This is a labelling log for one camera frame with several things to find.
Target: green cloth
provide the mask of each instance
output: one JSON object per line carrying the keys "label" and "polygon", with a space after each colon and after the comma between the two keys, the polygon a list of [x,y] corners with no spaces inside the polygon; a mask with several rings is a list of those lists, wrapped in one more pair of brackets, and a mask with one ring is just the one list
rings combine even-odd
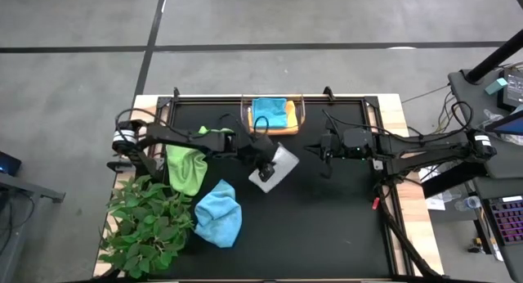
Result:
{"label": "green cloth", "polygon": [[[198,133],[207,133],[205,127]],[[216,133],[232,133],[228,128],[212,129]],[[167,145],[167,167],[172,189],[185,195],[194,196],[202,186],[207,172],[207,163],[203,161],[205,154],[196,149]]]}

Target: blue towel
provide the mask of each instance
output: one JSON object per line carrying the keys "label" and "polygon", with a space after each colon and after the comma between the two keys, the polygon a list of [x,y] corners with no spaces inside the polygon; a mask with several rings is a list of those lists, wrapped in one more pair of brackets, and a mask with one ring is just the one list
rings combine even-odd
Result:
{"label": "blue towel", "polygon": [[[253,100],[253,119],[265,116],[269,121],[269,128],[286,128],[287,113],[285,112],[285,98],[257,98]],[[265,119],[258,120],[256,129],[265,130],[267,122]]]}
{"label": "blue towel", "polygon": [[231,247],[242,226],[242,209],[235,198],[235,189],[220,180],[194,209],[194,233],[220,248]]}

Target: concrete floor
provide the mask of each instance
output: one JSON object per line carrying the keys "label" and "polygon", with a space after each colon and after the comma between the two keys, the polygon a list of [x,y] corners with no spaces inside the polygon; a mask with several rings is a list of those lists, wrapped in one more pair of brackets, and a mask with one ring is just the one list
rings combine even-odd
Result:
{"label": "concrete floor", "polygon": [[[146,45],[158,0],[0,0],[0,47]],[[167,0],[158,45],[477,42],[521,29],[516,0]],[[493,48],[155,53],[145,94],[394,92],[447,84]],[[114,175],[113,118],[131,105],[143,53],[0,54],[0,150],[20,176],[67,192],[34,216],[17,282],[87,279]],[[523,60],[518,53],[514,61]],[[404,104],[408,124],[435,128],[448,89]],[[465,249],[472,223],[435,224],[445,272],[509,281],[502,263]]]}

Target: keyboard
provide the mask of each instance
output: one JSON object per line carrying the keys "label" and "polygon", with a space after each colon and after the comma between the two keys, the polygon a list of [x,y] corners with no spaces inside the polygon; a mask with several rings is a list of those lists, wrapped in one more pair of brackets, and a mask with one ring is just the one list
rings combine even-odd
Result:
{"label": "keyboard", "polygon": [[497,232],[504,245],[523,243],[523,198],[522,196],[487,200],[496,221]]}

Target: plastic bag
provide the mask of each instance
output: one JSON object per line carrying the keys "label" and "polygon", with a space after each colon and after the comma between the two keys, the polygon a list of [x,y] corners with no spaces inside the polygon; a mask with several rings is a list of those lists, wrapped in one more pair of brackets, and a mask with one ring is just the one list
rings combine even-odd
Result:
{"label": "plastic bag", "polygon": [[[517,112],[518,110],[521,110],[521,109],[523,109],[523,107],[519,106],[514,112]],[[483,112],[485,113],[485,117],[487,118],[487,120],[484,121],[483,123],[481,123],[481,125],[480,125],[481,128],[484,128],[485,126],[503,118],[502,115],[497,115],[495,113],[492,113],[492,112],[490,112],[490,110],[483,110]],[[491,136],[496,137],[496,138],[501,139],[506,142],[511,142],[516,145],[523,146],[523,136],[508,135],[508,134],[499,134],[499,135],[491,134]]]}

